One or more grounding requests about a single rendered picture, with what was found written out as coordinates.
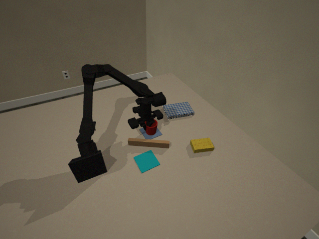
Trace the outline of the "blue checkered towel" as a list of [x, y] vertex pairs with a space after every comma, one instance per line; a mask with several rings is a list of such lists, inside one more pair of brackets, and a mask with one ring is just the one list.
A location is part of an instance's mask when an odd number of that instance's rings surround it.
[[194, 111], [188, 102], [163, 105], [163, 110], [168, 120], [194, 115]]

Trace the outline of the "red cup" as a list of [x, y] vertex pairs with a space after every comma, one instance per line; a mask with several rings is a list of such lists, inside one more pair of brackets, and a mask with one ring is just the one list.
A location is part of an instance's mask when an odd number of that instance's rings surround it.
[[146, 133], [148, 135], [154, 135], [157, 131], [158, 122], [155, 120], [155, 122], [151, 125], [151, 127], [147, 126], [147, 121], [145, 122], [145, 124], [146, 124]]

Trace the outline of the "yellow sponge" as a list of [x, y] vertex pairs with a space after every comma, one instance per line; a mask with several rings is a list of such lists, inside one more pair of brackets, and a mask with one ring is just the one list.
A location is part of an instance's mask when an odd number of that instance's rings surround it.
[[210, 138], [201, 138], [190, 140], [190, 145], [193, 153], [213, 151], [214, 145], [212, 144]]

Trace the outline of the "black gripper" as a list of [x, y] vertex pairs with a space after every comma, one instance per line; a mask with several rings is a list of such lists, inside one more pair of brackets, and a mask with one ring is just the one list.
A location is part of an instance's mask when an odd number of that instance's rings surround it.
[[[140, 110], [140, 108], [139, 108]], [[153, 114], [152, 114], [153, 113]], [[163, 118], [163, 114], [161, 113], [160, 110], [155, 110], [152, 112], [152, 110], [148, 112], [143, 112], [140, 110], [140, 118], [131, 118], [128, 119], [128, 124], [130, 125], [131, 129], [138, 128], [139, 125], [142, 127], [144, 126], [144, 130], [146, 130], [146, 124], [145, 122], [147, 121], [147, 126], [151, 127], [151, 125], [155, 122], [154, 118], [157, 117], [158, 120]]]

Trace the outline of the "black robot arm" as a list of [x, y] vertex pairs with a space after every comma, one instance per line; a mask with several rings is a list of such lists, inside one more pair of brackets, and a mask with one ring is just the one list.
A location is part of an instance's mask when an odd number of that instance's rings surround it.
[[133, 107], [133, 113], [138, 113], [139, 116], [141, 115], [140, 110], [143, 112], [150, 111], [151, 104], [154, 107], [166, 105], [166, 98], [162, 92], [154, 94], [146, 84], [129, 78], [122, 72], [112, 67], [110, 64], [86, 64], [82, 66], [81, 71], [84, 83], [83, 118], [79, 129], [79, 135], [76, 139], [81, 155], [80, 158], [96, 154], [98, 151], [96, 143], [91, 140], [91, 136], [94, 134], [94, 126], [96, 123], [92, 120], [93, 86], [95, 83], [95, 78], [109, 75], [110, 77], [130, 88], [131, 91], [138, 97], [142, 97], [135, 100], [137, 105], [140, 106]]

